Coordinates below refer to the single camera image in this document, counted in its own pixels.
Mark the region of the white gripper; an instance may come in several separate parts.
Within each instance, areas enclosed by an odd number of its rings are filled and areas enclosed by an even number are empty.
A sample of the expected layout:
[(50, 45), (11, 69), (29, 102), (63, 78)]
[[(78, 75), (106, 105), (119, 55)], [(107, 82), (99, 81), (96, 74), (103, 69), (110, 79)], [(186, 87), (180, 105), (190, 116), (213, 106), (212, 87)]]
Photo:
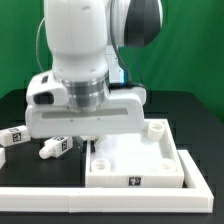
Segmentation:
[[(26, 92), (25, 122), (34, 138), (92, 136), (97, 151), (106, 134), (144, 128), (146, 90), (135, 83), (108, 82), (106, 75), (83, 82), (58, 78), (49, 70), (34, 76)], [(81, 138), (82, 153), (87, 140)]]

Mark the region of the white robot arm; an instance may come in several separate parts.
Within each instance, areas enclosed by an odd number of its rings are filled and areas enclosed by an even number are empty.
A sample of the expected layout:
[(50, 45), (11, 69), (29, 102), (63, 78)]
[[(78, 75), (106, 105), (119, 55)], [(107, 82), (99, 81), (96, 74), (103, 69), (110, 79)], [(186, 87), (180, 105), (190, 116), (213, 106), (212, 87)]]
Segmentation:
[(108, 46), (143, 47), (161, 30), (161, 0), (44, 0), (53, 63), (29, 83), (25, 122), (34, 138), (144, 129), (146, 90), (111, 83)]

